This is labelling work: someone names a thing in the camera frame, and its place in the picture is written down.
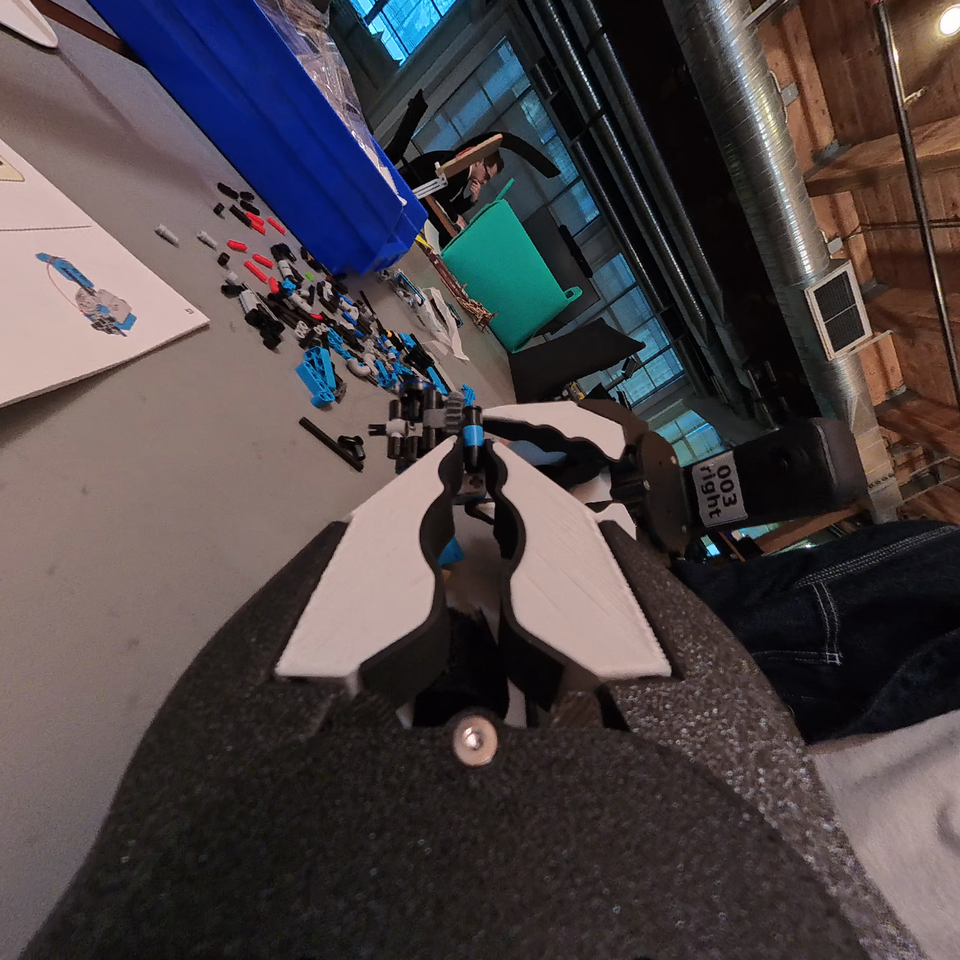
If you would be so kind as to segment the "blue beam with black pins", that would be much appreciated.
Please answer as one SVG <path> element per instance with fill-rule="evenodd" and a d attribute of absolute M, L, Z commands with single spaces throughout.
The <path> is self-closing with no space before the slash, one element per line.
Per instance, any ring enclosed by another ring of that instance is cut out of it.
<path fill-rule="evenodd" d="M 454 416 L 453 394 L 450 394 L 446 410 L 449 432 L 453 432 L 456 427 L 462 443 L 463 488 L 466 492 L 458 494 L 459 503 L 468 516 L 493 524 L 493 518 L 481 511 L 481 505 L 492 502 L 487 489 L 488 457 L 483 410 L 477 405 L 473 391 L 467 386 L 462 387 L 462 406 L 458 416 Z"/>

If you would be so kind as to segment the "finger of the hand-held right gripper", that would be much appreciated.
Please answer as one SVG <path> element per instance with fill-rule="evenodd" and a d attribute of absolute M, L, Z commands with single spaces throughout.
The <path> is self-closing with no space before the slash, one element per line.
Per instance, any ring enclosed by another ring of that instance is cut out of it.
<path fill-rule="evenodd" d="M 484 428 L 537 468 L 606 466 L 643 434 L 643 422 L 612 401 L 551 400 L 487 408 Z"/>
<path fill-rule="evenodd" d="M 638 527 L 630 511 L 623 504 L 614 499 L 589 499 L 595 491 L 578 489 L 578 499 L 592 512 L 595 522 L 611 522 L 622 529 L 632 540 L 637 539 Z"/>

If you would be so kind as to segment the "teal plastic bin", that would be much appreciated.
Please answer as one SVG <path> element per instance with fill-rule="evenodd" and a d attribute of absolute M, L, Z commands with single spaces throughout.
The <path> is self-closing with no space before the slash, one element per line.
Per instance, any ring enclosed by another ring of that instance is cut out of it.
<path fill-rule="evenodd" d="M 487 327 L 514 354 L 583 291 L 560 286 L 505 195 L 483 206 L 440 258 L 465 293 L 491 314 Z"/>

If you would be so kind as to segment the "black tilted board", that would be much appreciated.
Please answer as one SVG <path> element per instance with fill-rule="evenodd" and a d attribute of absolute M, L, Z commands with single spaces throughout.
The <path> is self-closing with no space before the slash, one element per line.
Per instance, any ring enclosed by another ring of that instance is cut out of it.
<path fill-rule="evenodd" d="M 515 400 L 519 404 L 554 400 L 570 383 L 616 366 L 645 346 L 604 318 L 526 346 L 509 356 Z"/>

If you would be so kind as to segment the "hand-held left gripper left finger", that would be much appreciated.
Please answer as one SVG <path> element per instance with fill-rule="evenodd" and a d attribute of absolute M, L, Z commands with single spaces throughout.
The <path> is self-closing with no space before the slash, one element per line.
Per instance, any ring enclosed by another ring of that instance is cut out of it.
<path fill-rule="evenodd" d="M 458 490 L 459 442 L 447 439 L 349 515 L 276 678 L 418 695 L 439 677 L 450 652 L 439 558 Z"/>

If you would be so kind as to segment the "white ceiling vent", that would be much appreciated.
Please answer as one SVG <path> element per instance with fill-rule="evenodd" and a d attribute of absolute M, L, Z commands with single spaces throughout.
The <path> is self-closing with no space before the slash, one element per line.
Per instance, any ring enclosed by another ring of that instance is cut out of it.
<path fill-rule="evenodd" d="M 874 333 L 849 260 L 837 261 L 835 268 L 806 287 L 803 295 L 827 362 L 855 354 L 872 340 Z"/>

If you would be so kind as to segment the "clear plastic parts bag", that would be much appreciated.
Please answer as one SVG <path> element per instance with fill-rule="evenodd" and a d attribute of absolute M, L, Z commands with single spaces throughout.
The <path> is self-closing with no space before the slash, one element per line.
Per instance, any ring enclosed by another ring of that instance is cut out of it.
<path fill-rule="evenodd" d="M 257 1 L 294 57 L 354 139 L 374 150 L 354 80 L 330 35 L 330 1 Z"/>

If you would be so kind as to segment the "silver ventilation duct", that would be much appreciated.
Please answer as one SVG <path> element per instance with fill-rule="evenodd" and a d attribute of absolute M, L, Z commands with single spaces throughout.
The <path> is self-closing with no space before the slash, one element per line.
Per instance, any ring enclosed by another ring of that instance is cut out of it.
<path fill-rule="evenodd" d="M 805 296 L 830 270 L 779 89 L 740 1 L 667 1 L 667 16 L 718 141 L 800 365 L 823 414 L 850 428 L 875 523 L 903 498 L 858 357 L 829 360 Z"/>

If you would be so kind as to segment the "large window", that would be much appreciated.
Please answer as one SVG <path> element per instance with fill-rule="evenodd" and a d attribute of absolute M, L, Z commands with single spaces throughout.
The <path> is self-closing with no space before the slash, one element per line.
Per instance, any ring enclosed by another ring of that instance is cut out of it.
<path fill-rule="evenodd" d="M 469 221 L 512 183 L 507 202 L 581 297 L 531 346 L 602 321 L 638 343 L 579 381 L 604 388 L 673 442 L 684 462 L 755 438 L 750 396 L 715 331 L 718 303 L 642 171 L 599 79 L 570 81 L 543 14 L 568 2 L 335 2 L 334 27 L 358 73 L 366 117 L 385 145 L 405 137 L 402 172 L 469 140 L 509 134 L 558 169 L 548 176 L 501 147 L 506 171 L 482 187 Z M 720 357 L 711 356 L 718 348 Z"/>

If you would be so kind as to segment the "black grey gear assembly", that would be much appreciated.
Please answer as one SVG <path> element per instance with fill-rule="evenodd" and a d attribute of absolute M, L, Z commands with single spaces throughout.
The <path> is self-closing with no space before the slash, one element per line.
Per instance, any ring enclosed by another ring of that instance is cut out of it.
<path fill-rule="evenodd" d="M 404 473 L 447 439 L 458 437 L 474 390 L 463 384 L 443 392 L 433 381 L 409 376 L 399 381 L 384 423 L 370 424 L 370 438 L 384 438 L 387 457 L 397 475 Z"/>

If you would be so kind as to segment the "open instruction booklet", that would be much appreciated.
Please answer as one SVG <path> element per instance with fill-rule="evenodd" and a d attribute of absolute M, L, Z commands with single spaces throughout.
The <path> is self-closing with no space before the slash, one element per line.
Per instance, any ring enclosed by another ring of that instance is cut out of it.
<path fill-rule="evenodd" d="M 3 408 L 210 324 L 10 145 L 1 154 Z"/>

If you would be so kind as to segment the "crumpled clear plastic bag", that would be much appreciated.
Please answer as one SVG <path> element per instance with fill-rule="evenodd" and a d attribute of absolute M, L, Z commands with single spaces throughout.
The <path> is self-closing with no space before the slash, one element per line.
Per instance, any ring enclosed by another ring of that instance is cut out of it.
<path fill-rule="evenodd" d="M 428 346 L 440 355 L 450 354 L 462 363 L 470 363 L 471 359 L 462 347 L 456 320 L 439 289 L 425 288 L 420 296 L 421 302 L 414 307 L 414 313 L 427 334 Z"/>

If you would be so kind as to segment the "black axle rod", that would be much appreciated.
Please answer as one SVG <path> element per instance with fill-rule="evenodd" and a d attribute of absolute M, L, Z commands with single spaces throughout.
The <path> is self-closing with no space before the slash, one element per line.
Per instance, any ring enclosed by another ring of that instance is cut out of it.
<path fill-rule="evenodd" d="M 332 438 L 320 426 L 305 416 L 298 420 L 298 425 L 355 472 L 364 472 L 366 450 L 362 437 L 340 435 L 337 438 Z"/>

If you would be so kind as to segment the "person's light trousers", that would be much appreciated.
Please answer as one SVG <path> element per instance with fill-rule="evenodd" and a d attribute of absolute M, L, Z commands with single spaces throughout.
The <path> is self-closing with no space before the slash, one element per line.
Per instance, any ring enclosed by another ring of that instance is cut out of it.
<path fill-rule="evenodd" d="M 959 712 L 812 748 L 868 875 L 928 958 L 959 957 Z"/>

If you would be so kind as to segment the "blue storage bin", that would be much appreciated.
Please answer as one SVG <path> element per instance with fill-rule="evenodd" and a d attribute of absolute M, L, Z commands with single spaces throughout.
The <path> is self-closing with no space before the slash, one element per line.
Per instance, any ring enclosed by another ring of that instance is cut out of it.
<path fill-rule="evenodd" d="M 257 2 L 92 1 L 307 250 L 334 272 L 394 265 L 425 208 L 380 172 Z"/>

